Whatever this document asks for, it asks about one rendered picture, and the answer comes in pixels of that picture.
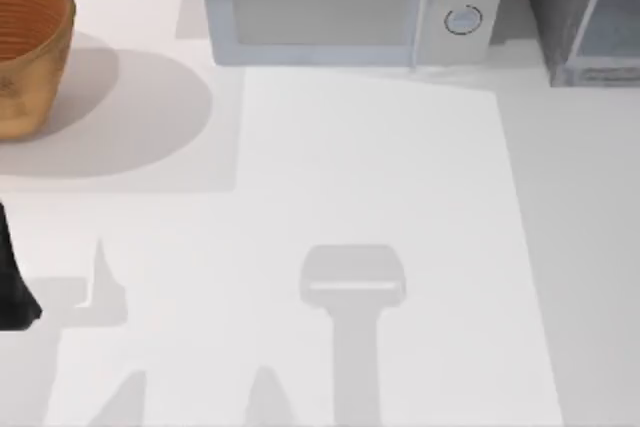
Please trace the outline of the brown woven basket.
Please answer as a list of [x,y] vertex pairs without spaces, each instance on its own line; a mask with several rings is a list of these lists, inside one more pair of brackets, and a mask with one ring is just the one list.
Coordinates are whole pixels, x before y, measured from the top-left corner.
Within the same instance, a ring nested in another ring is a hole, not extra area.
[[0,0],[0,141],[46,123],[74,34],[75,0]]

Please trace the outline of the round microwave knob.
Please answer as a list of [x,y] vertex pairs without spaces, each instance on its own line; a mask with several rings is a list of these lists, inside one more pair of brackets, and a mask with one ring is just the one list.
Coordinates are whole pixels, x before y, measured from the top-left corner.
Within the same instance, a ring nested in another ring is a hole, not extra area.
[[473,5],[452,9],[444,17],[445,28],[456,36],[470,35],[477,31],[482,23],[482,12]]

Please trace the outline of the microwave oven door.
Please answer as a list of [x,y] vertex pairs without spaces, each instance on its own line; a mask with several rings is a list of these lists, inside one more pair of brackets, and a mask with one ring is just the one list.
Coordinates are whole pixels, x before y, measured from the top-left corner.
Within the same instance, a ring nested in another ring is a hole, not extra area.
[[204,0],[219,65],[403,66],[420,0]]

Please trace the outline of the pale microwave oven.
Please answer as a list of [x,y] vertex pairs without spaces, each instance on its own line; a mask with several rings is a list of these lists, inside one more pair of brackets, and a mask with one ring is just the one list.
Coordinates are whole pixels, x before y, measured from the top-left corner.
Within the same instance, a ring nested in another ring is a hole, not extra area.
[[[417,67],[467,65],[481,61],[490,44],[500,0],[428,0]],[[447,31],[444,17],[465,5],[483,14],[480,28],[470,35],[456,36]]]

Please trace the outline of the grey cabinet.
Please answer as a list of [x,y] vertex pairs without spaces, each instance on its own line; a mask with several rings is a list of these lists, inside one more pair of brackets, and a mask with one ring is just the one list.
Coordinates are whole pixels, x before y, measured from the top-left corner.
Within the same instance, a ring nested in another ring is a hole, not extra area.
[[640,88],[640,0],[529,0],[553,87]]

